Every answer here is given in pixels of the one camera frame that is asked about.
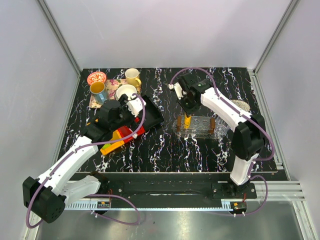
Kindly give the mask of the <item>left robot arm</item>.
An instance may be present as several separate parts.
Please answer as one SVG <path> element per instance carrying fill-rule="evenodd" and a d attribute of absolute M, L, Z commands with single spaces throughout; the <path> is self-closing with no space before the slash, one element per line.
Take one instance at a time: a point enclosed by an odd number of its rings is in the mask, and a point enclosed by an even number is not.
<path fill-rule="evenodd" d="M 108 179 L 91 172 L 81 180 L 68 183 L 76 171 L 105 144 L 113 144 L 114 131 L 126 126 L 132 130 L 128 138 L 143 128 L 148 103 L 137 93 L 123 94 L 119 100 L 106 100 L 97 114 L 82 129 L 73 146 L 47 171 L 37 178 L 29 176 L 22 183 L 23 203 L 27 208 L 26 225 L 34 213 L 42 222 L 52 223 L 60 217 L 65 207 L 84 198 L 112 198 Z"/>

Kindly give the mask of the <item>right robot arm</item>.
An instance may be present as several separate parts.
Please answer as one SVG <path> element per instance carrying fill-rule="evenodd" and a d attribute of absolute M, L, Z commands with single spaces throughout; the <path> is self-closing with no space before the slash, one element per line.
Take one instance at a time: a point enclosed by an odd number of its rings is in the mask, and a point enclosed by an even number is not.
<path fill-rule="evenodd" d="M 174 91 L 177 102 L 187 115 L 192 115 L 201 106 L 217 114 L 233 132 L 231 148 L 235 154 L 233 169 L 227 192 L 233 198 L 245 193 L 245 183 L 249 180 L 249 169 L 265 145 L 262 130 L 265 120 L 260 114 L 252 115 L 227 99 L 212 81 L 205 79 L 196 81 L 183 75 L 175 84 L 169 84 Z"/>

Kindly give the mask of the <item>yellow toothpaste tube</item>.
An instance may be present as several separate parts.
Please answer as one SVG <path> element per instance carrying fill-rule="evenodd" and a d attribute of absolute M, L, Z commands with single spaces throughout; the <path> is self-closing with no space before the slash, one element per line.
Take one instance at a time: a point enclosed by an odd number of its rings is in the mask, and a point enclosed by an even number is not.
<path fill-rule="evenodd" d="M 190 116 L 184 115 L 184 127 L 186 129 L 188 129 L 190 127 L 190 125 L 191 125 L 191 118 L 192 118 L 191 115 Z"/>

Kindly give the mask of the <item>green toothpaste tube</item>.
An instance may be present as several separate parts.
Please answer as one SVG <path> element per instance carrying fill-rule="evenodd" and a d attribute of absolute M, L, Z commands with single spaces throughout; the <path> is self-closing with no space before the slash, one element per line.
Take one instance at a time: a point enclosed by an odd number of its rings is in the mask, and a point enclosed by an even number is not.
<path fill-rule="evenodd" d="M 111 146 L 111 144 L 110 143 L 107 143 L 107 144 L 105 144 L 103 147 L 102 147 L 102 149 L 107 149 L 107 148 L 109 148 Z"/>

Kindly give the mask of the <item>clear plastic cup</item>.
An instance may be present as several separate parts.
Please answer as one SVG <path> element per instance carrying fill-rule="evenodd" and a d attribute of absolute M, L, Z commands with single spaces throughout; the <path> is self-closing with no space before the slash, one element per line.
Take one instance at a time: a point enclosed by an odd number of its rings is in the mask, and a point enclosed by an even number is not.
<path fill-rule="evenodd" d="M 230 126 L 219 116 L 215 119 L 214 134 L 216 137 L 224 137 L 227 135 Z"/>

